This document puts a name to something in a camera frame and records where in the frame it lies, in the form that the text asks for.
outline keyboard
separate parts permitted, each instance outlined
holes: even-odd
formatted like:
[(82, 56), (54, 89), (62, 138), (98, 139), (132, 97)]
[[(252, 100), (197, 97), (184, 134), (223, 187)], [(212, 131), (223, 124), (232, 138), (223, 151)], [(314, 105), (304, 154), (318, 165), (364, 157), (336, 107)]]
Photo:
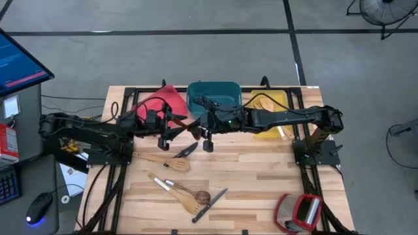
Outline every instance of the keyboard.
[(16, 166), (9, 166), (0, 171), (0, 205), (20, 196), (20, 184)]

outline knife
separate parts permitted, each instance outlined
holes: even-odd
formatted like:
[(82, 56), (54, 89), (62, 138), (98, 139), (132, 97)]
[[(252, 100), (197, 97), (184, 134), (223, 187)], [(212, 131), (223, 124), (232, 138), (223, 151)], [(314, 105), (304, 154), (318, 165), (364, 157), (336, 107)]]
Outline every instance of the knife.
[(192, 218), (191, 222), (196, 223), (214, 204), (215, 202), (227, 191), (228, 189), (222, 190), (218, 193), (214, 199), (212, 199), (208, 205), (206, 205), (197, 215), (196, 217)]
[(183, 149), (179, 154), (175, 155), (172, 158), (179, 158), (179, 157), (187, 157), (190, 153), (192, 153), (199, 143), (195, 142), (194, 144), (190, 145), (189, 147)]

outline computer monitor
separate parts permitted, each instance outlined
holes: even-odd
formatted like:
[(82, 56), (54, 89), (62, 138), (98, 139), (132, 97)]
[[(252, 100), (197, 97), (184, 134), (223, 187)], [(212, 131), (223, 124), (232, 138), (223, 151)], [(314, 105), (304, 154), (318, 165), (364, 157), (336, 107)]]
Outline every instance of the computer monitor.
[(54, 78), (54, 74), (0, 29), (0, 97)]

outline concrete floor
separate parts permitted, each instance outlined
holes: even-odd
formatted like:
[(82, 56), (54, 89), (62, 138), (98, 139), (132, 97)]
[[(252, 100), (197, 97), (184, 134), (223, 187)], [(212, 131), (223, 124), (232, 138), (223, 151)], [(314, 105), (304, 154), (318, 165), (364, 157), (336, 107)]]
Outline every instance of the concrete floor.
[[(0, 7), (5, 0), (0, 0)], [(295, 29), (378, 29), (345, 16), (350, 0), (290, 0)], [(5, 31), (156, 29), (287, 29), (279, 0), (13, 0)], [(404, 27), (418, 28), (418, 17)], [(48, 95), (105, 97), (110, 85), (234, 80), (297, 85), (289, 35), (15, 37), (56, 74)], [(387, 129), (418, 117), (415, 71), (418, 34), (297, 35), (306, 82), (343, 113), (335, 136), (354, 224), (365, 234), (416, 234), (418, 171), (397, 166), (385, 149)], [(53, 106), (43, 100), (47, 106)], [(66, 110), (100, 101), (53, 100)], [(101, 108), (78, 115), (97, 115)], [(389, 141), (400, 162), (418, 166), (411, 134)], [(61, 208), (59, 233), (74, 226), (77, 200)]]

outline computer mouse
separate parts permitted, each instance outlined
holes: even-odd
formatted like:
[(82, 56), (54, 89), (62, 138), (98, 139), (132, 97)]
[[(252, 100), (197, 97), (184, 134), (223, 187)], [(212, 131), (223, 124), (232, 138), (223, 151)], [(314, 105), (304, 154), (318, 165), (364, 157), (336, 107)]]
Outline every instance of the computer mouse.
[(32, 202), (26, 213), (26, 221), (30, 225), (38, 223), (42, 217), (44, 217), (46, 211), (51, 206), (52, 195), (51, 193), (41, 193)]

